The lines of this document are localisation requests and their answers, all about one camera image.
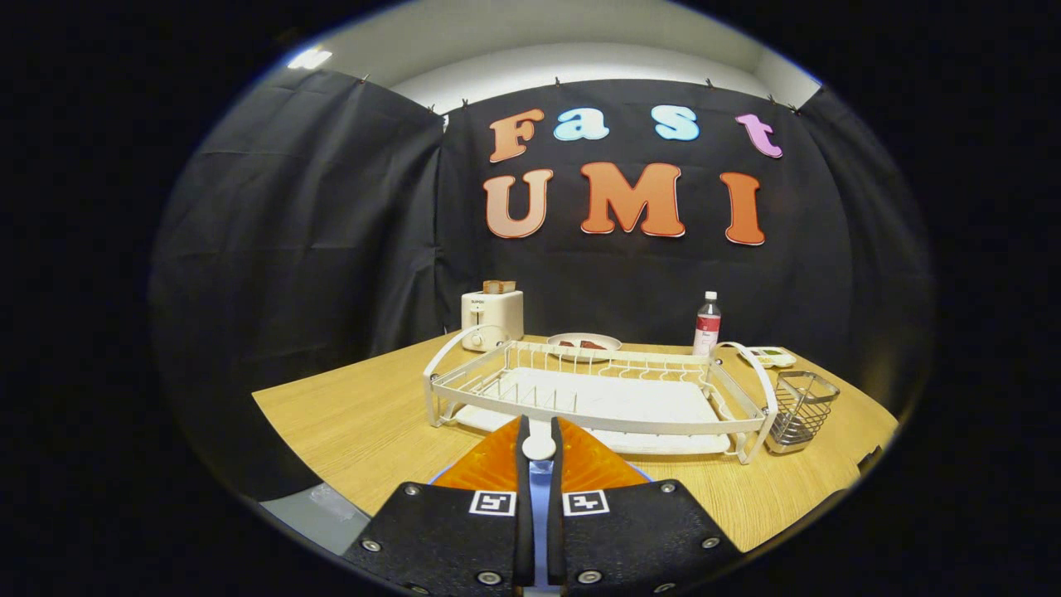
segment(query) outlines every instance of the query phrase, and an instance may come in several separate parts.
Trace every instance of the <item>red label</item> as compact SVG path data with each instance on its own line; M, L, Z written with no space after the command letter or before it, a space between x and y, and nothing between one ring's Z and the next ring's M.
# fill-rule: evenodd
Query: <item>red label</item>
M718 332L723 318L718 316L698 316L696 318L696 330L700 332Z

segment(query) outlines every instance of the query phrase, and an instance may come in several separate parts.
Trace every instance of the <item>wooden table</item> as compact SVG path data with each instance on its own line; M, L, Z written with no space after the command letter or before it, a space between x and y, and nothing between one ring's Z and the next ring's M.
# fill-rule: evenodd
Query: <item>wooden table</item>
M402 481L425 484L485 437L459 425L428 423L421 374L457 333L313 377L254 393L280 437L329 486L375 515ZM525 341L544 343L526 336ZM623 350L690 354L690 347L624 345ZM459 346L436 369L445 373L482 353ZM810 445L786 455L765 446L750 464L735 457L627 456L653 479L678 479L736 546L748 551L778 534L833 492L858 478L857 463L885 447L898 425L876 402L824 369L793 354L790 369L822 375L840 389ZM725 369L759 406L751 367L719 348ZM771 385L776 370L767 370Z

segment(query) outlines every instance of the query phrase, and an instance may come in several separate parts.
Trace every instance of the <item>ceiling light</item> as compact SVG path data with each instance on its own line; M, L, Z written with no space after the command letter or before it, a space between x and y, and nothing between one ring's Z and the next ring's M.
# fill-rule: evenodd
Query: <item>ceiling light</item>
M317 68L320 63L327 60L331 56L331 52L317 52L313 56L310 56L306 62L306 68Z
M323 51L320 48L311 48L301 54L298 54L295 56L295 59L288 63L288 68L317 68L329 57L331 57L331 52Z

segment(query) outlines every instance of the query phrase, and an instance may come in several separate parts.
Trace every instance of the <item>bread slice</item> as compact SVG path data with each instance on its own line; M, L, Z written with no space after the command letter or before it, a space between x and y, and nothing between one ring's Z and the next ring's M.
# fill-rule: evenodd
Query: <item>bread slice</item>
M514 280L488 279L483 282L483 294L504 294L516 289Z

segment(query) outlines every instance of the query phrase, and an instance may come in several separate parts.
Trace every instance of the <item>plastic bottle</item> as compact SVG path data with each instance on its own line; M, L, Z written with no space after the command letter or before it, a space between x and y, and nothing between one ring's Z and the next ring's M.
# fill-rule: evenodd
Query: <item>plastic bottle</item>
M693 354L708 356L718 344L718 330L721 328L723 313L718 309L718 293L709 289L703 293L708 302L696 312L696 336L693 337Z

